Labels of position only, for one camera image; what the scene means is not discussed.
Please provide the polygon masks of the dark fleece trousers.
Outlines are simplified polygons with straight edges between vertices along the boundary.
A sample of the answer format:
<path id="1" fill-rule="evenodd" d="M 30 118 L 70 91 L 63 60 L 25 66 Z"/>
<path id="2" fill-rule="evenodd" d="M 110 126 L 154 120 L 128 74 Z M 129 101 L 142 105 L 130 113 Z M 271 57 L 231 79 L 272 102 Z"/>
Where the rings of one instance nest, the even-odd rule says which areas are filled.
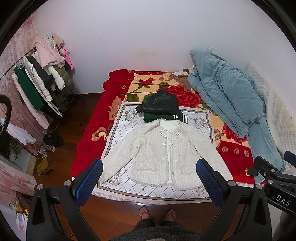
<path id="1" fill-rule="evenodd" d="M 159 226 L 152 226 L 154 224 L 152 220 L 144 219 L 132 231 L 111 240 L 199 240 L 202 236 L 174 221 L 162 221 Z"/>

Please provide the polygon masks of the white diamond-pattern mat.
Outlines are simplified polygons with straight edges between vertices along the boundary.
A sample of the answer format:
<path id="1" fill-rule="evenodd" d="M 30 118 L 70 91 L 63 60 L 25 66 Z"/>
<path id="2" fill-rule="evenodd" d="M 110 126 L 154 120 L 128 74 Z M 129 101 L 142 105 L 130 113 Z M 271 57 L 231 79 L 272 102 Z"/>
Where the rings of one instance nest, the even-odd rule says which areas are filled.
<path id="1" fill-rule="evenodd" d="M 169 204 L 208 201 L 196 173 L 206 159 L 226 180 L 232 180 L 216 150 L 208 111 L 182 107 L 182 120 L 144 121 L 137 104 L 124 102 L 102 154 L 103 176 L 93 194 L 116 201 Z"/>

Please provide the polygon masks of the black leather jacket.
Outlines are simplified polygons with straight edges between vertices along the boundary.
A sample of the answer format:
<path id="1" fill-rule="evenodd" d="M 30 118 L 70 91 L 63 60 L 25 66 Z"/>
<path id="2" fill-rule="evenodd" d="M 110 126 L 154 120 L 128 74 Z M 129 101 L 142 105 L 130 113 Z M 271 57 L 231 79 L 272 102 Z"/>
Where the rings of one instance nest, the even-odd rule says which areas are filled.
<path id="1" fill-rule="evenodd" d="M 139 104 L 135 110 L 137 113 L 174 115 L 178 114 L 180 109 L 176 96 L 162 88 Z"/>

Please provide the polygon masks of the left foot in sandal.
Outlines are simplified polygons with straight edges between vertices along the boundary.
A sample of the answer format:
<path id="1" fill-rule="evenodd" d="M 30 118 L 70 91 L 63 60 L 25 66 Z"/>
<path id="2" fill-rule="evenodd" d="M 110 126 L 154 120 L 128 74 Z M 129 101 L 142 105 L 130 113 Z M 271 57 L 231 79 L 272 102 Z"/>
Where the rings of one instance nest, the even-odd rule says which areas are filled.
<path id="1" fill-rule="evenodd" d="M 142 206 L 138 211 L 140 220 L 151 220 L 151 215 L 147 207 Z"/>

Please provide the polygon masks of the white dotted mattress pad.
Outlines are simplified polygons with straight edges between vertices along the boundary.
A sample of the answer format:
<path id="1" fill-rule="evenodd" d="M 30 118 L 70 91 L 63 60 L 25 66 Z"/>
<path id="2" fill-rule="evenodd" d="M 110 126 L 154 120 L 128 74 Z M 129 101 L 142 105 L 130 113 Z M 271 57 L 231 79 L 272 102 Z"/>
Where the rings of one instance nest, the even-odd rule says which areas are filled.
<path id="1" fill-rule="evenodd" d="M 289 172 L 292 166 L 283 156 L 286 151 L 295 153 L 295 120 L 272 85 L 252 65 L 246 71 L 265 104 L 261 123 L 254 123 L 247 136 L 252 156 L 261 156 L 281 172 Z"/>

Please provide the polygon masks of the right foot in sandal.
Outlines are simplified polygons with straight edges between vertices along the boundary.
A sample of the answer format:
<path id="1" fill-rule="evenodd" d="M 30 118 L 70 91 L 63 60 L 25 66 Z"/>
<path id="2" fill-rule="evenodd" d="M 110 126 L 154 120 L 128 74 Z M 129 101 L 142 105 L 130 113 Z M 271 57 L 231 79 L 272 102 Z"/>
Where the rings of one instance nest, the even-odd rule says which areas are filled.
<path id="1" fill-rule="evenodd" d="M 170 209 L 166 214 L 164 221 L 174 221 L 176 219 L 176 212 L 173 209 Z"/>

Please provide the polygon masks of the clothes rack with garments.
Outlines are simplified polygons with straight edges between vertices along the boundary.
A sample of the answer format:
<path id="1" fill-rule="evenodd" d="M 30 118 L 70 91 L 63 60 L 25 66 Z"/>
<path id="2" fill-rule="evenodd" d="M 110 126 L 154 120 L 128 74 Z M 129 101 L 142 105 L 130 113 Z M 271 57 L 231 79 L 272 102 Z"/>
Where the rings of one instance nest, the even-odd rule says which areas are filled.
<path id="1" fill-rule="evenodd" d="M 21 100 L 43 130 L 54 129 L 75 98 L 71 70 L 48 65 L 42 68 L 33 48 L 13 65 L 13 81 Z"/>

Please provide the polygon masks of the blue-grey quilt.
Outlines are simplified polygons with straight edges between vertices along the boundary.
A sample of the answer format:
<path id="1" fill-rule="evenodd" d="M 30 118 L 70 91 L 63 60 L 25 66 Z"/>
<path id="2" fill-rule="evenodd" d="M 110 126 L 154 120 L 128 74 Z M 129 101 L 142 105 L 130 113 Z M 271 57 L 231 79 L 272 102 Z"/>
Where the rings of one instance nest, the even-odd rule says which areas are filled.
<path id="1" fill-rule="evenodd" d="M 278 171 L 284 160 L 271 136 L 254 79 L 242 69 L 205 50 L 190 51 L 194 66 L 188 77 L 191 87 L 237 137 L 247 138 L 253 158 L 258 156 Z"/>

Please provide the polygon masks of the red floral blanket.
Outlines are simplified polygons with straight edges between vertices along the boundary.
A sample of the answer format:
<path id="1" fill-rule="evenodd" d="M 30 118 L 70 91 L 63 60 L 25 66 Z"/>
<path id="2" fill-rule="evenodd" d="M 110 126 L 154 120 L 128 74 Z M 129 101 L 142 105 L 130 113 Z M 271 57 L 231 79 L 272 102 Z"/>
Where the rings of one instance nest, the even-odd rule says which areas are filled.
<path id="1" fill-rule="evenodd" d="M 76 147 L 72 177 L 84 171 L 94 158 L 102 156 L 123 102 L 142 102 L 160 88 L 164 88 L 176 96 L 180 106 L 209 111 L 217 151 L 226 162 L 234 181 L 254 183 L 254 177 L 247 175 L 247 169 L 254 166 L 247 138 L 238 137 L 210 110 L 198 92 L 192 90 L 185 73 L 119 69 L 109 73 L 109 79 L 104 82 L 103 88 L 104 92 Z"/>

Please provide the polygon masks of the green folded sweater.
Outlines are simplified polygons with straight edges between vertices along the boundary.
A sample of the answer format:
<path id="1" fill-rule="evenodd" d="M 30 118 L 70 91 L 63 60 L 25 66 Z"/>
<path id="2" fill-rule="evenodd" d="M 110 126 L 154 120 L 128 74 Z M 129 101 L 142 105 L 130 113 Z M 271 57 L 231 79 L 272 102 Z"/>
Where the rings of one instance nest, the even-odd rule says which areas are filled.
<path id="1" fill-rule="evenodd" d="M 155 120 L 180 120 L 183 123 L 188 123 L 188 117 L 185 116 L 182 111 L 179 111 L 178 114 L 155 114 L 155 113 L 144 113 L 144 121 L 150 123 Z"/>

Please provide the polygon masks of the white plastic bag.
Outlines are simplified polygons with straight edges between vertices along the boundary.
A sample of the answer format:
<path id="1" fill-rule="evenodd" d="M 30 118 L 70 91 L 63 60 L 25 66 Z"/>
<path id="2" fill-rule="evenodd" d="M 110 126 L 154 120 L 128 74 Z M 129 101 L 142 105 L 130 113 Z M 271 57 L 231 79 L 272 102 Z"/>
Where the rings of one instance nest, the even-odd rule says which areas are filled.
<path id="1" fill-rule="evenodd" d="M 26 241 L 28 218 L 24 213 L 16 214 L 16 235 L 20 240 Z"/>

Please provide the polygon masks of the small cardboard box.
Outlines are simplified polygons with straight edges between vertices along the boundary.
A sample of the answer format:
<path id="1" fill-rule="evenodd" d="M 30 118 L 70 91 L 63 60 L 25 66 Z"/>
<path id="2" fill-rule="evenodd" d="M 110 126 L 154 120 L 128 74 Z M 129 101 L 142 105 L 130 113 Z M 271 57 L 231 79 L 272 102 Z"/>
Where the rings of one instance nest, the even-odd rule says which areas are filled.
<path id="1" fill-rule="evenodd" d="M 37 175 L 45 178 L 49 177 L 51 171 L 56 170 L 56 166 L 52 161 L 49 161 L 47 157 L 43 158 L 40 164 L 36 167 Z"/>

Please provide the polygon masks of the white tweed cardigan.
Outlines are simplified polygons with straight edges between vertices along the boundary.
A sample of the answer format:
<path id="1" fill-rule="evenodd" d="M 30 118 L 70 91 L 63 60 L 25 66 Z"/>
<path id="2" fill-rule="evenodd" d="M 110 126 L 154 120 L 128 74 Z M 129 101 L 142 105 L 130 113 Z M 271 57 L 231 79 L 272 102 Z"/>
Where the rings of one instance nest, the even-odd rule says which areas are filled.
<path id="1" fill-rule="evenodd" d="M 131 163 L 133 182 L 190 190 L 202 184 L 196 173 L 199 159 L 205 159 L 226 180 L 232 180 L 216 146 L 196 127 L 179 120 L 155 120 L 138 126 L 103 158 L 100 182 L 107 182 Z"/>

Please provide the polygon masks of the foot in sandal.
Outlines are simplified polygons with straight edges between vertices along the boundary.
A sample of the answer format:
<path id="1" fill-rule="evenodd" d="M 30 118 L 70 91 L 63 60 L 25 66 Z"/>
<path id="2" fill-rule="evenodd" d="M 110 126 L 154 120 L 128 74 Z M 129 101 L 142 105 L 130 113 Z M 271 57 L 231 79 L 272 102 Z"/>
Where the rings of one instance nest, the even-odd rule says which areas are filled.
<path id="1" fill-rule="evenodd" d="M 147 207 L 142 206 L 138 211 L 140 220 L 151 220 L 151 215 Z"/>
<path id="2" fill-rule="evenodd" d="M 176 212 L 173 209 L 170 209 L 166 214 L 164 221 L 174 221 L 176 219 Z"/>

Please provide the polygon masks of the pink fluffy coat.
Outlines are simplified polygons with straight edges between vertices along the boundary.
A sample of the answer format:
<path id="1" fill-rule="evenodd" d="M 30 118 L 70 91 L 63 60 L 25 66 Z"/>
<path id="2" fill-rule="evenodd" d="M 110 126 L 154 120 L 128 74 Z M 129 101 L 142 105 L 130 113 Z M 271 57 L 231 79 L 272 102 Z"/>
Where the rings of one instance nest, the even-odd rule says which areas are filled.
<path id="1" fill-rule="evenodd" d="M 34 40 L 34 46 L 39 55 L 42 68 L 48 65 L 57 65 L 62 68 L 67 63 L 71 70 L 74 69 L 69 57 L 70 51 L 66 49 L 64 40 L 60 35 L 47 32 Z"/>

